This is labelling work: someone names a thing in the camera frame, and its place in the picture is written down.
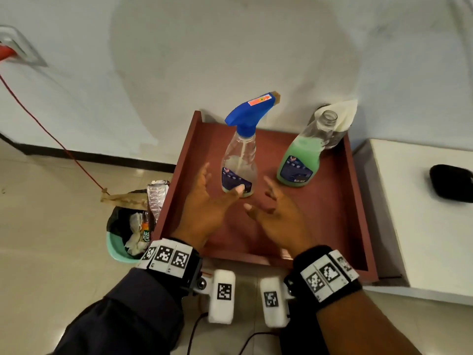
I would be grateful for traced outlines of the brown paper scrap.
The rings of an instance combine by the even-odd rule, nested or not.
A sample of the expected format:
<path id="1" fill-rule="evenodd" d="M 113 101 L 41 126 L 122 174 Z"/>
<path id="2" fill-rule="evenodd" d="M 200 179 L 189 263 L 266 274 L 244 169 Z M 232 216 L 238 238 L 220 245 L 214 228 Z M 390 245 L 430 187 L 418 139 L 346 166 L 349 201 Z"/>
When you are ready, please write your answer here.
<path id="1" fill-rule="evenodd" d="M 113 207 L 121 207 L 131 210 L 147 211 L 147 192 L 130 192 L 125 194 L 110 195 L 107 189 L 102 191 L 100 202 Z"/>

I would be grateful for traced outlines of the reddish brown wooden tray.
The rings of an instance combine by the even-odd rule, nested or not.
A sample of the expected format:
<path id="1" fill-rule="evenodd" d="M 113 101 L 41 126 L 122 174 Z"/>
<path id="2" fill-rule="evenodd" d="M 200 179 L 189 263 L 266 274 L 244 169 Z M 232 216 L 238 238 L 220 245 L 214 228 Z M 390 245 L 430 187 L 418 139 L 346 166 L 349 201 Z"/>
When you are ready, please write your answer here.
<path id="1" fill-rule="evenodd" d="M 234 131 L 232 127 L 214 122 L 210 115 L 194 112 L 152 233 L 153 240 L 168 238 L 178 226 L 186 196 L 202 164 L 210 163 L 209 195 L 223 194 L 221 160 Z M 273 201 L 264 194 L 266 183 L 263 178 L 275 179 L 279 163 L 295 137 L 293 133 L 256 131 L 258 180 L 254 193 L 232 205 L 223 226 L 200 252 L 202 256 L 277 268 L 292 267 L 291 257 L 263 234 L 245 214 L 242 204 L 253 203 L 263 209 L 274 207 Z M 303 211 L 316 240 L 339 250 L 363 283 L 378 280 L 348 136 L 334 149 L 322 153 L 319 170 L 308 185 L 301 188 L 283 185 L 282 189 Z"/>

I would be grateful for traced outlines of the small orange drink bottle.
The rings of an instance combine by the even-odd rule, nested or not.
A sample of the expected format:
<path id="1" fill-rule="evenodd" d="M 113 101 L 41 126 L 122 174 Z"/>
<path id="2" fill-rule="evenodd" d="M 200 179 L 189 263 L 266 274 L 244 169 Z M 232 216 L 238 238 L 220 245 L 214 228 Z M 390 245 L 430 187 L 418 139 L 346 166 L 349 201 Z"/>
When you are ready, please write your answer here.
<path id="1" fill-rule="evenodd" d="M 150 242 L 150 216 L 149 212 L 145 211 L 141 215 L 140 225 L 140 239 L 139 242 L 148 244 Z"/>

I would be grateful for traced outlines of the person's left forearm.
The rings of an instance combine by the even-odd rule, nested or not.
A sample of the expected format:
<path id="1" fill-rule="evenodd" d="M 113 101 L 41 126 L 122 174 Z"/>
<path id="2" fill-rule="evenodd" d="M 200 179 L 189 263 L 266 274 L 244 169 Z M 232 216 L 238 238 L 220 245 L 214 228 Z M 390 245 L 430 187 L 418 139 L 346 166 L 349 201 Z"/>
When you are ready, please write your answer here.
<path id="1" fill-rule="evenodd" d="M 188 294 L 169 275 L 132 268 L 67 326 L 50 355 L 170 355 Z"/>

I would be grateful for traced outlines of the silver foil packet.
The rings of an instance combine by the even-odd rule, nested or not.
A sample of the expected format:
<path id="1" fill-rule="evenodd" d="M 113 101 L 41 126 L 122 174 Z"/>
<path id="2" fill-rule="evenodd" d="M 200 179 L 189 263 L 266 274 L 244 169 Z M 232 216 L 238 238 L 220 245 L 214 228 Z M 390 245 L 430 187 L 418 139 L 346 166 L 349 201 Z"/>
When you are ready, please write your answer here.
<path id="1" fill-rule="evenodd" d="M 168 180 L 155 180 L 147 185 L 148 208 L 155 223 L 164 206 L 165 198 L 169 190 Z"/>

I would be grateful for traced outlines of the clear spray bottle blue trigger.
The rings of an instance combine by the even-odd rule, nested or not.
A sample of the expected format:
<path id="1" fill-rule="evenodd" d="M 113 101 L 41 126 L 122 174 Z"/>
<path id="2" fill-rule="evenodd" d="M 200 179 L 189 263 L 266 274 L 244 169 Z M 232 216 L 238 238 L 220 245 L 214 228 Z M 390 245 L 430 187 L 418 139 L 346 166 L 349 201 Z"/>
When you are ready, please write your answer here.
<path id="1" fill-rule="evenodd" d="M 224 192 L 244 187 L 241 198 L 253 194 L 258 176 L 255 161 L 256 127 L 280 100 L 281 95 L 271 91 L 243 102 L 226 117 L 226 125 L 235 127 L 235 133 L 221 162 L 221 187 Z"/>

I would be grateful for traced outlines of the green bin with black bag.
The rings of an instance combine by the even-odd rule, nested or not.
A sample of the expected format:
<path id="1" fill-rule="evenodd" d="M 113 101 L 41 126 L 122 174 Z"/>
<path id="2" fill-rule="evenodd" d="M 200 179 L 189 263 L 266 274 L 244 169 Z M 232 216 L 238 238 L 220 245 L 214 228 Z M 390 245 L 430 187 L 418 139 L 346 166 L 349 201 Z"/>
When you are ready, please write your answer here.
<path id="1" fill-rule="evenodd" d="M 121 207 L 115 207 L 112 214 L 110 215 L 107 226 L 106 226 L 106 245 L 109 255 L 116 261 L 127 264 L 135 264 L 142 257 L 138 256 L 134 258 L 127 253 L 125 250 L 125 243 L 132 235 L 130 229 L 130 216 L 135 213 L 142 213 L 144 211 L 131 210 Z M 150 236 L 155 228 L 155 220 L 152 214 L 150 216 Z"/>

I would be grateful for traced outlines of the white wall socket plate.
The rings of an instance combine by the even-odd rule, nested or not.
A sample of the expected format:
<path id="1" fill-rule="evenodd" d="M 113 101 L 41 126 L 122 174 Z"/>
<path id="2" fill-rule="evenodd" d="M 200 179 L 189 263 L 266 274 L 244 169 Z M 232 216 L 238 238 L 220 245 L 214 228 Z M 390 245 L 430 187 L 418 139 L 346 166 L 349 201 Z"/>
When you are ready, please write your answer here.
<path id="1" fill-rule="evenodd" d="M 15 27 L 0 24 L 0 44 L 15 50 L 17 56 L 7 59 L 12 63 L 33 67 L 48 67 L 47 62 L 27 38 Z"/>

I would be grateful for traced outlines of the left wristband with marker tags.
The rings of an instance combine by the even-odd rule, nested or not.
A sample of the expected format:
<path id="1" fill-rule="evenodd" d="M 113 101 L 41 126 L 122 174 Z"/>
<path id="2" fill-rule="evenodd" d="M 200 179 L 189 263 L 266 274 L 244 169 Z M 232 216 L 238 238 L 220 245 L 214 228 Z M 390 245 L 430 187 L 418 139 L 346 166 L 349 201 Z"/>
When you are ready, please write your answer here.
<path id="1" fill-rule="evenodd" d="M 162 238 L 150 243 L 136 268 L 150 270 L 171 279 L 183 289 L 192 289 L 200 278 L 203 259 L 192 246 Z"/>

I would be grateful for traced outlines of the person's right hand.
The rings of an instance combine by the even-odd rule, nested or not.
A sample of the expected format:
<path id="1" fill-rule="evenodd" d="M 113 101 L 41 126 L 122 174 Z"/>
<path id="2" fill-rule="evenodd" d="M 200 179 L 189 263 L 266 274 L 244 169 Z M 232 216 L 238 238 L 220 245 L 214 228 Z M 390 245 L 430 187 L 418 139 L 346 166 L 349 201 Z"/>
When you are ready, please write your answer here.
<path id="1" fill-rule="evenodd" d="M 253 219 L 263 229 L 267 237 L 294 259 L 318 245 L 311 235 L 303 213 L 278 184 L 267 176 L 265 195 L 275 201 L 274 214 L 269 219 Z"/>

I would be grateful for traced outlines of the white cabinet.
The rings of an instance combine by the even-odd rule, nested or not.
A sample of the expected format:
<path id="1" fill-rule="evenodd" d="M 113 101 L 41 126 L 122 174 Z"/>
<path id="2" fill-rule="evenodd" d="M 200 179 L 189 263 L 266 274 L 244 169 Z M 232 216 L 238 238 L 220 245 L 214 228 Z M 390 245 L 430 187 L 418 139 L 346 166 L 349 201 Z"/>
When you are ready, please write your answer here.
<path id="1" fill-rule="evenodd" d="M 354 164 L 379 278 L 364 288 L 473 306 L 473 204 L 429 179 L 437 164 L 473 171 L 473 151 L 369 139 Z"/>

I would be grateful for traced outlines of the right wristband with marker tags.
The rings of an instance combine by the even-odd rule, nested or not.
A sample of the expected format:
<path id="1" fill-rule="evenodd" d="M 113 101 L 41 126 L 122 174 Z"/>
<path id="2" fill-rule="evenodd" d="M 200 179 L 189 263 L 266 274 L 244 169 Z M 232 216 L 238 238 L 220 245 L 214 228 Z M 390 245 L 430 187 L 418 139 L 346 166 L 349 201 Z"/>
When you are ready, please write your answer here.
<path id="1" fill-rule="evenodd" d="M 315 312 L 362 290 L 359 274 L 340 251 L 327 245 L 297 255 L 284 283 L 296 300 Z"/>

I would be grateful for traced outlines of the person's right forearm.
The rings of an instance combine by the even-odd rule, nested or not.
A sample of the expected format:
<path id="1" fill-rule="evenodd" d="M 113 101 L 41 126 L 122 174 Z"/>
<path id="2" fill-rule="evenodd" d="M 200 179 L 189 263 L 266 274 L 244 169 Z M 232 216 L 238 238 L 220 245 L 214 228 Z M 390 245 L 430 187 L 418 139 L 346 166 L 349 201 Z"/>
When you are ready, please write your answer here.
<path id="1" fill-rule="evenodd" d="M 281 355 L 422 355 L 363 290 L 317 309 L 299 301 L 281 330 Z"/>

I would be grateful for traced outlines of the crumpled white paper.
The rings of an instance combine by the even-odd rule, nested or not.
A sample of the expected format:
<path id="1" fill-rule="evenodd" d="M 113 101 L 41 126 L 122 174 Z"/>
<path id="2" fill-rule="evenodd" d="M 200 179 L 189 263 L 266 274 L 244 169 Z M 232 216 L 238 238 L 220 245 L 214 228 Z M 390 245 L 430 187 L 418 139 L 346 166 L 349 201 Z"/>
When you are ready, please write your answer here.
<path id="1" fill-rule="evenodd" d="M 127 250 L 127 253 L 134 258 L 141 256 L 149 245 L 149 243 L 145 244 L 139 242 L 141 215 L 142 213 L 135 213 L 130 216 L 130 229 L 132 231 L 132 235 L 125 243 L 125 250 Z"/>

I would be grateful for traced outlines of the wristband with marker tags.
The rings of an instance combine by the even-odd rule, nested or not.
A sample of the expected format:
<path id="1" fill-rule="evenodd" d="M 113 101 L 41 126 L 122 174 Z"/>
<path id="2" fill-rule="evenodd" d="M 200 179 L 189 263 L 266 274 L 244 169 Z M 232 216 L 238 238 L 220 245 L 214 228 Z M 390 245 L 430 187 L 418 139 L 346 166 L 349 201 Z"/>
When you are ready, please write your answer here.
<path id="1" fill-rule="evenodd" d="M 183 289 L 192 289 L 200 278 L 203 259 L 192 246 L 162 238 L 150 243 L 136 268 L 150 270 L 171 279 Z"/>
<path id="2" fill-rule="evenodd" d="M 297 255 L 284 283 L 296 300 L 315 312 L 362 290 L 359 274 L 340 251 L 327 245 Z"/>

